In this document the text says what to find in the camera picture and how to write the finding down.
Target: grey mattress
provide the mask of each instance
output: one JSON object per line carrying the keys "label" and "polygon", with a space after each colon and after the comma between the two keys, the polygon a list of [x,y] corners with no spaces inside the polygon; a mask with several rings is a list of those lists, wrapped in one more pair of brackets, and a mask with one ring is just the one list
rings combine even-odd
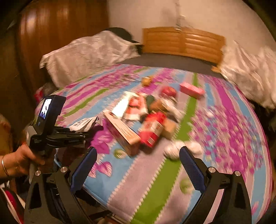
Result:
{"label": "grey mattress", "polygon": [[144,53],[140,57],[127,59],[120,63],[150,67],[176,68],[223,78],[221,74],[211,71],[212,65],[215,64],[179,55]]}

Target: pink box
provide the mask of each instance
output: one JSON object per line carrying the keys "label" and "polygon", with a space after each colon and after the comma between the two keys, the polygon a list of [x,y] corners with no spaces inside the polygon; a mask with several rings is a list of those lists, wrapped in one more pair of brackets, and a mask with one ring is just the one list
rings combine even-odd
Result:
{"label": "pink box", "polygon": [[200,99],[205,94],[203,89],[193,86],[187,82],[180,84],[180,91],[196,99]]}

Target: beige wall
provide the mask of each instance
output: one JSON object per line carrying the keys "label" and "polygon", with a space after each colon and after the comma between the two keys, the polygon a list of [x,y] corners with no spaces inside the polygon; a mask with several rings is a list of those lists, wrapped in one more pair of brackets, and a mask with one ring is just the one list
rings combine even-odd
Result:
{"label": "beige wall", "polygon": [[[142,28],[174,26],[174,0],[108,0],[110,26],[125,28],[142,42]],[[182,26],[192,26],[239,42],[249,53],[276,42],[259,16],[242,0],[180,0]]]}

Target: metal screw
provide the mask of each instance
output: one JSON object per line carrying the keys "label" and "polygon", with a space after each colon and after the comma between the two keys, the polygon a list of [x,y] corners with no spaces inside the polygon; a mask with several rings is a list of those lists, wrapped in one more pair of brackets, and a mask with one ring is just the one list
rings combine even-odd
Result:
{"label": "metal screw", "polygon": [[65,173],[67,170],[68,170],[68,168],[67,168],[66,166],[61,167],[61,169],[60,169],[60,171],[61,171],[62,173]]}
{"label": "metal screw", "polygon": [[39,175],[41,174],[41,171],[38,170],[38,171],[36,171],[34,174],[35,174],[36,176],[39,176]]}
{"label": "metal screw", "polygon": [[240,171],[235,171],[235,175],[239,177],[241,175]]}
{"label": "metal screw", "polygon": [[210,173],[214,173],[216,171],[216,169],[214,167],[209,167],[208,170]]}

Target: gold bangle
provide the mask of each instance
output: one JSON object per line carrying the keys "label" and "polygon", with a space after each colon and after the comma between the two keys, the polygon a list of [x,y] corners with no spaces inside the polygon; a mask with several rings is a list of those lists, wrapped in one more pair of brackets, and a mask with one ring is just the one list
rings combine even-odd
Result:
{"label": "gold bangle", "polygon": [[3,157],[2,157],[2,167],[3,167],[3,170],[4,170],[5,174],[6,174],[8,177],[10,177],[10,175],[8,174],[8,172],[7,172],[7,170],[6,170],[5,166],[4,166],[4,156],[5,156],[5,155],[3,155]]}

